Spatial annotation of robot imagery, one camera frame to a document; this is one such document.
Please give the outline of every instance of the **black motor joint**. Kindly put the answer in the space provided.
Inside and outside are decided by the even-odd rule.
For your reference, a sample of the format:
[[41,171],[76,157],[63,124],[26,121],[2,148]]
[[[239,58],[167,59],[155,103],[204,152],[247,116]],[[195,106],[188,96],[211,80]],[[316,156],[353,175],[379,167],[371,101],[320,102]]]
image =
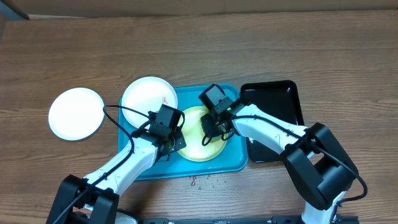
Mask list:
[[183,114],[182,111],[162,105],[156,115],[154,113],[150,114],[152,121],[150,122],[148,132],[138,134],[140,138],[152,142],[159,148],[156,161],[162,156],[167,156],[171,152],[175,152],[186,146],[181,130],[182,127],[178,126],[178,122]]
[[199,95],[199,99],[209,109],[209,113],[200,118],[206,137],[217,137],[233,131],[231,118],[244,107],[241,100],[231,100],[216,84],[209,86]]

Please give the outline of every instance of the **wood grain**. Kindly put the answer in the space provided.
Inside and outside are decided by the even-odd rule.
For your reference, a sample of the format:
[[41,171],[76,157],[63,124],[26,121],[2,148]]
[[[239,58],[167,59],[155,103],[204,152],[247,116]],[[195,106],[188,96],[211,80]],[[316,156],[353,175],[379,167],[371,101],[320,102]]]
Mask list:
[[[7,22],[0,42],[0,223],[44,223],[68,174],[113,157],[106,121],[86,141],[47,124],[53,100],[83,86],[107,104],[149,75],[173,86],[293,80],[305,122],[328,125],[369,185],[341,214],[397,223],[398,11],[236,14]],[[299,214],[280,163],[240,172],[134,183],[119,206],[141,217]],[[348,196],[359,194],[355,182]]]
[[4,15],[4,13],[0,12],[0,40],[2,37],[2,33],[4,31],[4,27],[6,26],[6,21],[7,21],[6,15]]

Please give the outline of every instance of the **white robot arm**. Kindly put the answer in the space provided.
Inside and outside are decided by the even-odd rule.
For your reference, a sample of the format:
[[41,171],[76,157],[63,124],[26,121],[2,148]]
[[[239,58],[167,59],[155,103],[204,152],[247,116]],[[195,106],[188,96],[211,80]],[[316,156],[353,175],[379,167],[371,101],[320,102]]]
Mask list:
[[[316,123],[307,128],[286,123],[256,105],[240,99],[232,101],[214,84],[199,99],[210,111],[201,118],[206,136],[232,131],[259,141],[281,156],[306,201],[302,222],[329,224],[335,219],[336,206],[358,176],[358,170],[326,126]],[[309,158],[314,152],[328,156],[313,165]]]
[[[307,129],[306,126],[289,124],[267,113],[264,113],[256,105],[245,106],[236,113],[236,116],[247,115],[255,115],[267,118],[299,136],[304,136],[304,130]],[[253,138],[278,154],[281,154],[288,144],[294,144],[298,140],[291,134],[283,132],[274,125],[255,118],[235,119],[233,120],[233,126],[240,135],[248,138]],[[313,152],[310,152],[307,155],[308,158],[311,158],[312,156]],[[331,218],[332,220],[335,219],[335,217],[331,217],[332,215],[335,215],[333,213],[334,206],[336,202],[344,196],[344,194],[345,191],[342,191],[339,195],[337,195],[337,197],[333,200],[333,205],[326,210],[318,210],[310,205],[308,202],[305,202],[305,209],[302,213],[302,221],[305,224],[329,224]]]
[[[359,176],[355,165],[326,126],[317,123],[307,128],[286,123],[264,113],[255,105],[244,105],[240,100],[232,102],[217,85],[206,89],[199,99],[210,111],[201,118],[206,136],[209,134],[212,138],[225,131],[232,131],[259,141],[281,156],[297,191],[306,201],[301,216],[302,223],[329,224],[335,219],[336,205]],[[162,105],[159,114],[162,109],[168,112],[156,117],[148,132],[151,134],[134,139],[134,154],[106,179],[96,184],[92,196],[83,198],[82,202],[74,205],[93,211],[90,222],[87,222],[84,214],[76,215],[71,209],[66,214],[64,211],[67,211],[67,205],[81,190],[129,154],[132,150],[130,142],[108,163],[84,179],[72,175],[67,177],[57,192],[46,223],[51,224],[61,217],[58,224],[66,223],[67,220],[73,220],[67,223],[137,224],[129,215],[116,212],[119,196],[139,174],[175,147],[176,138],[183,139],[181,133],[179,137],[173,136],[173,141],[169,138],[170,133],[176,130],[181,111]],[[328,156],[313,165],[308,158],[320,152]]]
[[[106,179],[96,185],[99,189],[112,189],[114,193],[122,196],[124,191],[135,181],[135,179],[146,169],[152,167],[157,158],[157,147],[152,142],[142,138],[134,138],[134,154],[121,165],[116,171],[110,174]],[[84,176],[88,184],[92,184],[100,178],[105,172],[124,159],[131,149],[131,143],[128,142],[124,149],[115,157],[107,162],[103,167]],[[86,205],[85,208],[92,210],[93,207]]]

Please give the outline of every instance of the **black cable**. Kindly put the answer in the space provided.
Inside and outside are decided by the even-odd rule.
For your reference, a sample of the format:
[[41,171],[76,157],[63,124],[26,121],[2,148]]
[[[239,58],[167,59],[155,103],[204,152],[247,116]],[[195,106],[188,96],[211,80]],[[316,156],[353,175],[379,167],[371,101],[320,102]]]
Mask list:
[[180,128],[181,128],[181,130],[182,130],[182,127],[183,127],[184,124],[185,124],[185,114],[184,114],[184,112],[182,112],[181,116],[182,116],[182,124],[180,125]]
[[133,138],[138,138],[139,136],[141,136],[141,134],[146,133],[148,130],[145,127],[148,126],[148,124],[150,124],[151,122],[152,122],[152,120],[145,121],[136,130],[132,131],[130,136],[133,137]]
[[213,137],[210,137],[209,140],[205,143],[205,140],[206,140],[208,134],[209,133],[205,133],[203,139],[201,139],[201,145],[202,146],[207,146],[210,143],[210,141],[213,139]]
[[126,162],[130,158],[131,154],[134,153],[134,141],[132,140],[132,136],[118,122],[116,122],[112,117],[110,117],[110,115],[106,112],[107,108],[122,108],[122,109],[126,109],[129,111],[135,112],[139,115],[143,115],[146,118],[149,118],[147,115],[145,115],[141,112],[138,112],[136,110],[127,108],[125,106],[105,105],[103,107],[105,116],[109,120],[111,120],[112,123],[114,123],[118,128],[120,128],[120,130],[122,130],[128,136],[128,138],[131,142],[131,150],[129,151],[129,153],[125,156],[125,158],[122,161],[120,161],[118,164],[116,164],[114,167],[112,167],[112,169],[110,169],[108,172],[105,172],[98,180],[94,181],[90,186],[88,186],[84,191],[82,191],[77,197],[75,197],[75,199],[73,199],[73,201],[66,207],[66,209],[64,209],[62,211],[62,213],[57,217],[57,219],[53,222],[53,224],[56,224],[59,221],[59,219],[61,219],[64,216],[64,214],[66,214],[69,211],[69,209],[71,209],[73,207],[74,204],[76,204],[84,195],[86,195],[93,187],[95,187],[95,185],[99,184],[101,181],[106,179],[110,174],[112,174],[116,169],[118,169],[122,164],[124,164],[124,162]]
[[231,120],[234,120],[234,119],[242,119],[242,118],[260,119],[260,120],[262,120],[262,121],[265,121],[265,122],[267,122],[267,123],[272,124],[273,126],[277,127],[278,129],[282,130],[283,132],[285,132],[285,133],[287,133],[287,134],[289,134],[289,135],[291,135],[291,136],[293,136],[293,137],[295,137],[295,138],[302,139],[302,136],[299,136],[298,134],[295,134],[295,133],[292,132],[291,130],[282,127],[281,125],[279,125],[279,124],[277,124],[277,123],[271,121],[270,119],[263,118],[263,117],[260,117],[260,116],[257,116],[257,115],[242,115],[242,116],[235,116],[235,117],[233,117]]
[[344,203],[344,202],[352,202],[352,201],[355,201],[355,200],[359,200],[359,199],[365,198],[366,195],[368,194],[368,186],[366,185],[366,183],[362,179],[362,177],[359,174],[355,173],[352,169],[350,169],[344,162],[341,162],[339,159],[337,159],[336,157],[332,156],[331,154],[329,154],[329,152],[326,152],[325,150],[321,149],[317,145],[314,144],[314,146],[317,148],[317,150],[322,152],[324,155],[326,155],[327,157],[329,157],[330,159],[335,161],[337,164],[339,164],[340,166],[342,166],[345,169],[347,169],[348,171],[350,171],[355,176],[355,178],[357,178],[359,180],[359,182],[361,183],[361,185],[363,187],[363,193],[361,195],[358,195],[358,196],[355,196],[355,197],[350,197],[350,198],[345,198],[345,199],[340,199],[339,201],[336,202],[336,205],[333,208],[332,216],[330,217],[330,223],[331,223],[333,221],[333,219],[335,218],[335,215],[337,213],[337,208],[341,207],[341,204]]
[[133,110],[133,109],[131,109],[131,108],[127,108],[127,107],[125,107],[125,106],[119,106],[119,105],[105,105],[107,108],[122,108],[122,109],[125,109],[125,110],[129,110],[129,111],[132,111],[132,112],[134,112],[134,113],[137,113],[137,114],[139,114],[139,115],[141,115],[141,116],[144,116],[144,117],[146,117],[146,118],[148,118],[149,119],[149,116],[148,115],[146,115],[146,114],[144,114],[144,113],[141,113],[140,111],[136,111],[136,110]]
[[228,139],[232,138],[232,136],[234,136],[234,133],[232,133],[232,134],[229,134],[228,137],[225,139],[224,134],[229,134],[229,133],[223,133],[223,135],[221,135],[221,140],[223,140],[223,141],[227,141]]
[[[286,129],[284,127],[282,127],[281,125],[267,119],[267,118],[263,118],[257,115],[243,115],[243,116],[235,116],[233,117],[231,120],[234,119],[241,119],[241,118],[254,118],[254,119],[260,119],[263,120],[265,122],[268,122],[270,124],[272,124],[273,126],[279,128],[280,130],[282,130],[283,132],[286,132],[287,134],[297,138],[297,139],[301,139],[304,140],[302,136],[299,136],[298,134],[293,133],[291,130]],[[337,164],[341,165],[342,167],[344,167],[346,170],[348,170],[350,173],[352,173],[354,175],[355,178],[357,178],[359,180],[359,182],[361,183],[362,187],[363,187],[363,193],[361,195],[355,196],[355,197],[350,197],[350,198],[346,198],[346,199],[341,199],[338,202],[336,202],[336,207],[334,208],[333,211],[333,215],[331,216],[331,222],[333,221],[336,212],[337,212],[337,207],[340,207],[342,203],[344,202],[352,202],[355,200],[359,200],[362,198],[365,198],[365,196],[368,194],[368,186],[366,185],[365,181],[362,179],[362,177],[355,173],[352,169],[350,169],[344,162],[342,162],[341,160],[337,159],[336,157],[332,156],[329,152],[326,152],[325,150],[323,150],[322,148],[318,147],[316,144],[312,143],[320,152],[322,152],[325,156],[329,157],[331,160],[335,161]]]

